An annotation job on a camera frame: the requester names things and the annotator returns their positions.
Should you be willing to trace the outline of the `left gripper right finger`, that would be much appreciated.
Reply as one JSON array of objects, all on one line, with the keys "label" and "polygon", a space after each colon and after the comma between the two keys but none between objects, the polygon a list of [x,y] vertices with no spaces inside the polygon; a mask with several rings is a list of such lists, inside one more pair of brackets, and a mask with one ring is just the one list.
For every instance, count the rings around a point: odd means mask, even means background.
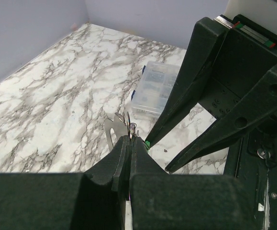
[{"label": "left gripper right finger", "polygon": [[172,229],[172,195],[168,174],[150,157],[140,137],[131,140],[130,150],[129,189],[133,229]]}]

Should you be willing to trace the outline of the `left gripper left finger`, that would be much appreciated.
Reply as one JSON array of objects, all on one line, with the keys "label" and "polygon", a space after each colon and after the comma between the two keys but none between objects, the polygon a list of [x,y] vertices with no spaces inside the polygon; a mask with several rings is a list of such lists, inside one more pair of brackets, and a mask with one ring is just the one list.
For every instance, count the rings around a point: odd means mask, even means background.
[{"label": "left gripper left finger", "polygon": [[82,174],[73,230],[123,230],[128,198],[130,138],[122,136],[102,160]]}]

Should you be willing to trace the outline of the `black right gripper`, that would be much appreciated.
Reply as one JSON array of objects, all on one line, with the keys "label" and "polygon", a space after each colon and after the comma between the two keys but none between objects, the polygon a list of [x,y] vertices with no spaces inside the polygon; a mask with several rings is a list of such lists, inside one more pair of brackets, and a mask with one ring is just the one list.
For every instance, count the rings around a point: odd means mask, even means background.
[{"label": "black right gripper", "polygon": [[232,24],[227,32],[208,17],[196,22],[168,101],[145,139],[158,143],[198,102],[219,119],[166,166],[168,173],[229,147],[277,112],[277,35],[241,14]]}]

